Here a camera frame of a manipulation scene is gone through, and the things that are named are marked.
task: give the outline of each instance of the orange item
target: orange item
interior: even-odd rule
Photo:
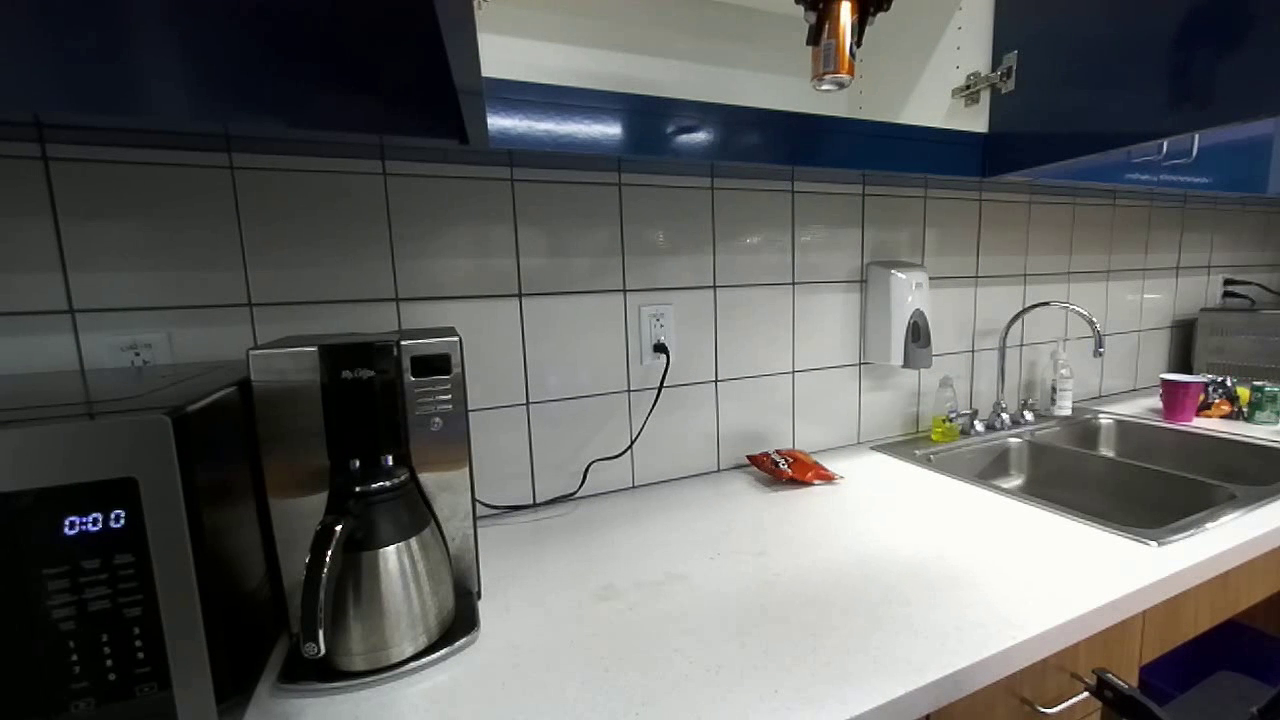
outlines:
[[[782,485],[834,485],[836,480],[836,470],[829,470],[821,461],[811,461],[802,447],[752,450],[749,465]]]

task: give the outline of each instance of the black cable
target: black cable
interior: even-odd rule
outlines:
[[[669,346],[663,338],[658,338],[653,350],[663,356],[663,370],[658,376],[658,393],[653,393],[653,403],[649,403],[638,434],[634,434],[622,450],[593,456],[593,461],[586,465],[586,470],[578,477],[578,487],[572,487],[572,493],[560,493],[560,494],[548,494],[548,498],[533,498],[533,504],[490,504],[490,498],[477,494],[477,504],[479,504],[479,507],[491,507],[491,510],[553,507],[553,504],[578,498],[578,494],[587,487],[595,465],[615,465],[615,461],[626,461],[626,456],[642,444],[642,434],[643,434],[658,403],[663,400],[669,376],[673,376],[673,364],[676,364],[676,356],[673,356],[673,346]]]

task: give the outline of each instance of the sink basin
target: sink basin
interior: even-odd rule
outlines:
[[[1214,477],[1250,493],[1280,493],[1280,447],[1196,434],[1161,422],[1132,421],[1055,421],[1055,433],[1045,433],[1048,444],[1088,447],[1137,465],[1175,466],[1188,477]]]
[[[1039,422],[1035,433],[1005,433],[950,447],[904,444],[897,456],[1153,544],[1183,537],[1245,498],[1245,493],[1203,477],[1100,456],[1048,434],[1051,422]]]

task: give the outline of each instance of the green item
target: green item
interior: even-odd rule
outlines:
[[[1252,384],[1250,422],[1280,422],[1280,384],[1269,384],[1269,378]]]

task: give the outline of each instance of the soap dispenser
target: soap dispenser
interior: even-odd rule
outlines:
[[[868,264],[868,364],[932,369],[928,273],[922,264]]]

